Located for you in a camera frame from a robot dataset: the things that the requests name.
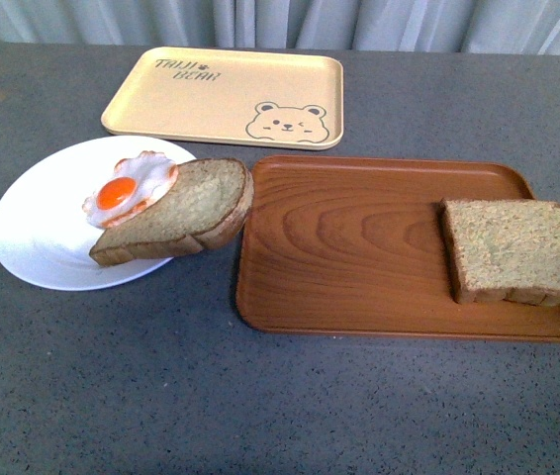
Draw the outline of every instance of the bread crust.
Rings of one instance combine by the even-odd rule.
[[[466,269],[462,263],[461,252],[455,244],[453,223],[450,219],[447,203],[448,202],[474,202],[479,200],[442,200],[440,206],[439,221],[445,242],[445,249],[448,257],[449,279],[453,298],[460,304],[468,304],[474,302],[498,302],[508,300],[529,305],[539,306],[560,306],[560,291],[550,288],[515,288],[515,287],[499,287],[486,289],[469,289],[466,287]],[[552,206],[560,207],[559,203],[552,203]]]
[[[204,249],[217,249],[230,242],[241,230],[251,209],[254,187],[251,173],[242,162],[235,158],[222,159],[236,161],[241,165],[243,185],[235,206],[212,227],[177,239],[132,242],[113,247],[102,246],[100,237],[89,251],[91,258],[102,266],[111,266],[133,259],[158,259],[193,254]]]

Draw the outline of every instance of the tray rim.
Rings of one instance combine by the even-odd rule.
[[[146,130],[133,130],[121,127],[115,127],[111,123],[110,116],[112,114],[111,110],[114,108],[115,102],[119,100],[119,97],[124,92],[125,86],[128,86],[133,79],[133,75],[140,68],[141,62],[150,54],[154,54],[158,50],[168,50],[176,51],[181,50],[186,53],[196,52],[205,54],[216,54],[219,56],[245,56],[245,57],[263,57],[263,56],[275,56],[283,59],[289,58],[313,58],[325,62],[330,62],[336,70],[337,76],[337,94],[338,99],[335,102],[337,106],[337,116],[336,122],[339,122],[338,134],[332,137],[332,139],[326,140],[321,143],[305,143],[299,144],[298,142],[279,142],[279,141],[263,141],[263,140],[248,140],[248,139],[228,139],[228,138],[218,138],[213,135],[187,135],[187,134],[168,134],[163,131],[158,131],[155,129],[147,128]],[[207,47],[152,47],[144,51],[136,63],[133,65],[129,73],[126,75],[118,89],[116,90],[113,97],[108,102],[106,108],[100,115],[100,123],[104,129],[113,135],[126,135],[126,136],[149,136],[158,139],[171,140],[171,141],[183,141],[183,142],[200,142],[200,143],[222,143],[222,144],[232,144],[232,145],[245,145],[245,146],[264,146],[272,148],[287,148],[287,149],[297,149],[297,150],[326,150],[336,146],[344,135],[344,80],[343,80],[343,64],[338,59],[331,56],[326,56],[323,54],[308,54],[307,52],[288,53],[288,52],[273,52],[273,51],[259,51],[259,50],[247,50],[247,49],[225,49],[225,48],[207,48]]]
[[[256,173],[265,167],[282,166],[283,164],[292,164],[294,166],[303,165],[305,168],[312,168],[313,165],[307,163],[306,160],[319,162],[322,168],[327,168],[325,163],[331,162],[332,160],[344,160],[344,161],[357,161],[357,164],[353,164],[352,167],[358,167],[359,162],[364,164],[370,163],[374,165],[375,168],[379,167],[381,164],[395,164],[401,165],[400,169],[414,169],[419,166],[426,166],[429,168],[440,169],[445,165],[458,165],[463,168],[478,168],[478,169],[489,169],[499,168],[504,172],[508,172],[519,181],[519,184],[523,187],[524,191],[529,195],[525,196],[525,199],[537,199],[535,194],[524,176],[517,171],[515,168],[495,162],[495,161],[473,161],[473,160],[458,160],[458,159],[430,159],[430,158],[406,158],[406,157],[377,157],[377,156],[334,156],[334,155],[298,155],[298,154],[273,154],[268,155],[260,160],[258,160],[252,167],[252,174],[254,180]],[[451,340],[486,340],[486,341],[503,341],[503,342],[531,342],[531,343],[560,343],[560,336],[555,335],[527,335],[527,334],[509,334],[509,333],[473,333],[473,332],[395,332],[395,331],[351,331],[351,330],[337,330],[337,329],[308,329],[308,328],[291,328],[288,326],[277,326],[277,327],[266,327],[261,325],[256,325],[245,316],[243,309],[243,284],[240,278],[240,273],[243,269],[243,264],[245,260],[245,245],[248,236],[248,227],[250,226],[249,220],[245,223],[243,238],[240,247],[240,257],[238,266],[238,278],[236,282],[236,292],[235,292],[235,304],[242,320],[249,325],[251,328],[264,333],[275,333],[275,334],[301,334],[301,335],[328,335],[328,336],[374,336],[374,337],[393,337],[393,338],[431,338],[431,339],[451,339]]]

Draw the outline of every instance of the bear illustration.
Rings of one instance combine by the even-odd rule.
[[[255,110],[258,114],[246,127],[247,133],[255,139],[320,143],[328,138],[329,132],[322,120],[327,114],[324,107],[310,105],[299,109],[261,102]]]

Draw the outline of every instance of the bread slice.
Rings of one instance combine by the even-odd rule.
[[[89,255],[100,265],[216,249],[240,231],[253,200],[253,179],[235,158],[179,165],[168,193],[142,213],[105,230]]]
[[[457,302],[560,305],[560,204],[443,200],[442,211]]]

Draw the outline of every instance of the brown tray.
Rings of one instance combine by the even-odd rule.
[[[494,163],[270,156],[253,168],[236,303],[271,333],[560,342],[560,307],[459,305],[442,198],[533,198]]]
[[[321,150],[343,135],[343,68],[327,56],[156,47],[101,120],[112,134]]]

